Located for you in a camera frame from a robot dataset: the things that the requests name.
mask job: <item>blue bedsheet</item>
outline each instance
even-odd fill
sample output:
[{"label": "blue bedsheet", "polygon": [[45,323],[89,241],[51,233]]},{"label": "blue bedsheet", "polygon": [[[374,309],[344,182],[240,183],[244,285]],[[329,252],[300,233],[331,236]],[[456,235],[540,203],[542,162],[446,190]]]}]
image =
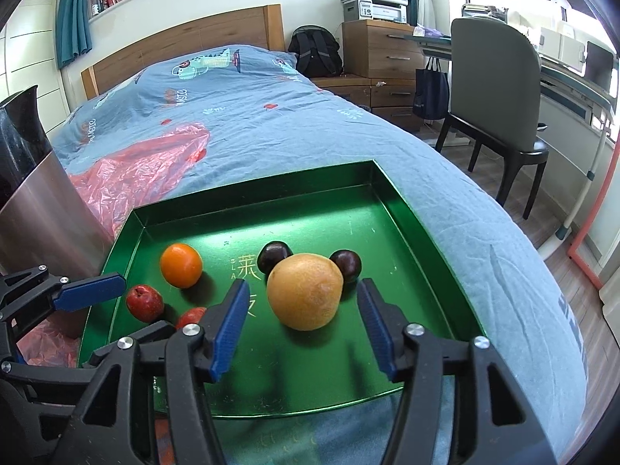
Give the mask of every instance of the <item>blue bedsheet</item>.
[{"label": "blue bedsheet", "polygon": [[[579,425],[587,371],[575,317],[534,247],[489,195],[435,150],[317,88],[294,66],[291,54],[243,45],[162,62],[85,103],[52,143],[76,174],[175,124],[200,122],[212,136],[207,156],[170,196],[376,160],[444,253],[559,456]],[[435,463],[445,463],[450,442],[452,400],[444,392]],[[232,463],[376,464],[397,403],[398,397],[385,397],[259,424],[220,421],[218,429]]]}]

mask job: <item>plastic bag on desk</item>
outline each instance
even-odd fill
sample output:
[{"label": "plastic bag on desk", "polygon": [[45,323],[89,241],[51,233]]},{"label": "plastic bag on desk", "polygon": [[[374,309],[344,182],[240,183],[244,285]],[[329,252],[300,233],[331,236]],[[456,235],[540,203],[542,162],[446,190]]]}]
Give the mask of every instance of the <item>plastic bag on desk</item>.
[{"label": "plastic bag on desk", "polygon": [[209,137],[201,123],[185,124],[111,153],[69,178],[95,217],[116,237],[133,208],[159,201],[207,155]]}]

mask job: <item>red apple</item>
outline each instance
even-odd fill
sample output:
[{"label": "red apple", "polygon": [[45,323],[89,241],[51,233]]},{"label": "red apple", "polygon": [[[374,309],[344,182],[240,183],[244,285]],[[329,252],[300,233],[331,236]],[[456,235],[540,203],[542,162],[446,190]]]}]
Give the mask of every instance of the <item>red apple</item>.
[{"label": "red apple", "polygon": [[150,324],[164,312],[164,300],[161,294],[148,285],[136,285],[130,288],[125,303],[129,312],[145,324]]},{"label": "red apple", "polygon": [[202,315],[205,314],[206,310],[206,307],[192,307],[191,309],[185,311],[177,321],[177,330],[182,329],[188,324],[197,324],[202,318]]}]

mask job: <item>black backpack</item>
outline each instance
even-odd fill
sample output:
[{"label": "black backpack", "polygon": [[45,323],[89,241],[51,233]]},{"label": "black backpack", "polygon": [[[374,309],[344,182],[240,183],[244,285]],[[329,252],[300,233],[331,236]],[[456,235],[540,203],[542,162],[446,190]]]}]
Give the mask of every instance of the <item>black backpack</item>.
[{"label": "black backpack", "polygon": [[309,79],[337,77],[342,73],[340,45],[334,36],[320,26],[302,26],[293,32],[288,52],[299,56],[297,71]]}]

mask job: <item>black bag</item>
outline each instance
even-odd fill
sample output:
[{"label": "black bag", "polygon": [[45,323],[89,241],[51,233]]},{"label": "black bag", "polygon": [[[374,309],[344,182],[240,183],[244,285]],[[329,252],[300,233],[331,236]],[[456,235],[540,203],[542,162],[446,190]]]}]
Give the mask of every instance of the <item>black bag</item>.
[{"label": "black bag", "polygon": [[444,119],[448,115],[449,99],[448,74],[442,73],[439,59],[432,57],[424,70],[415,71],[413,113],[429,121]]},{"label": "black bag", "polygon": [[340,45],[320,26],[302,26],[293,32],[288,52],[297,54],[297,71],[308,79],[337,77],[342,73]]}]

